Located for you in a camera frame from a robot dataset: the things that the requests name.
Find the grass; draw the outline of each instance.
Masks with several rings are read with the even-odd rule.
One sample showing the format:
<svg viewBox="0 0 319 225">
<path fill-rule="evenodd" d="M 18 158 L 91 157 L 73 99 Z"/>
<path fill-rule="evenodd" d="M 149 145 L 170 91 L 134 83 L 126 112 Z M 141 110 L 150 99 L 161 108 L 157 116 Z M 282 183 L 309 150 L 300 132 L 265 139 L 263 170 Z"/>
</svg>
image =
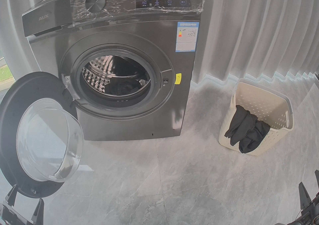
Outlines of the grass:
<svg viewBox="0 0 319 225">
<path fill-rule="evenodd" d="M 5 66 L 0 68 L 0 82 L 4 81 L 6 79 L 9 79 L 11 77 L 13 77 L 13 75 L 10 72 L 8 65 L 5 65 Z"/>
</svg>

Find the aux logo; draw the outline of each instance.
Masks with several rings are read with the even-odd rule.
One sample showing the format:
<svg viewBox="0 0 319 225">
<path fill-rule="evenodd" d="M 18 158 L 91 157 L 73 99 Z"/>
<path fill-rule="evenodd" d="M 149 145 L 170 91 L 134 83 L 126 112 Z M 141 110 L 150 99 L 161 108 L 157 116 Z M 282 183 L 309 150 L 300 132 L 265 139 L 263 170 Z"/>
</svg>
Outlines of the aux logo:
<svg viewBox="0 0 319 225">
<path fill-rule="evenodd" d="M 44 20 L 44 19 L 46 19 L 46 18 L 49 18 L 49 15 L 48 15 L 48 14 L 46 14 L 46 15 L 44 15 L 44 16 L 41 16 L 41 17 L 39 18 L 39 21 L 40 21 L 40 20 Z"/>
</svg>

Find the control knob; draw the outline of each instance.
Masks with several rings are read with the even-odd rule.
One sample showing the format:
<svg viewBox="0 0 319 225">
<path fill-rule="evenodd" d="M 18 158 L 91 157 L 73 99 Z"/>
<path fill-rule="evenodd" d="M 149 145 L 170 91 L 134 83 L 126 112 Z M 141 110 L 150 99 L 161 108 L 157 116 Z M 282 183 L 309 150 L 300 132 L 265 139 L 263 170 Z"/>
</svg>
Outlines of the control knob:
<svg viewBox="0 0 319 225">
<path fill-rule="evenodd" d="M 105 0 L 85 0 L 85 8 L 91 13 L 101 11 L 104 6 Z"/>
</svg>

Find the washing machine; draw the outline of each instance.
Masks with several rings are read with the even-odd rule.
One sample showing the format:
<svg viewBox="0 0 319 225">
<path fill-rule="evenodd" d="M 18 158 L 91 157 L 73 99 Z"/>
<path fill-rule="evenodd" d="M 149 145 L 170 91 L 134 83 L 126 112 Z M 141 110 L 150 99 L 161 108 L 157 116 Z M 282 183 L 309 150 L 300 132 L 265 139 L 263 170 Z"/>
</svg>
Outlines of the washing machine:
<svg viewBox="0 0 319 225">
<path fill-rule="evenodd" d="M 181 133 L 203 0 L 43 0 L 22 15 L 41 71 L 0 104 L 0 167 L 14 191 L 53 194 L 83 140 Z"/>
</svg>

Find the black clothes in drum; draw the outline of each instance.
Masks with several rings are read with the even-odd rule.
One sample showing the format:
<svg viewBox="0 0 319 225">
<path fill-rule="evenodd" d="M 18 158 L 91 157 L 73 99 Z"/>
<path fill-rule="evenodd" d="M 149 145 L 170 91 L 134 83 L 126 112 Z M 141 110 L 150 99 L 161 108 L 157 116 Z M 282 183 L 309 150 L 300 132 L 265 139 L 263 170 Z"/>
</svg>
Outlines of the black clothes in drum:
<svg viewBox="0 0 319 225">
<path fill-rule="evenodd" d="M 234 146 L 239 142 L 241 153 L 248 153 L 255 150 L 270 130 L 270 126 L 258 120 L 257 116 L 245 110 L 242 106 L 236 105 L 229 130 L 225 137 L 230 138 L 230 144 Z"/>
</svg>

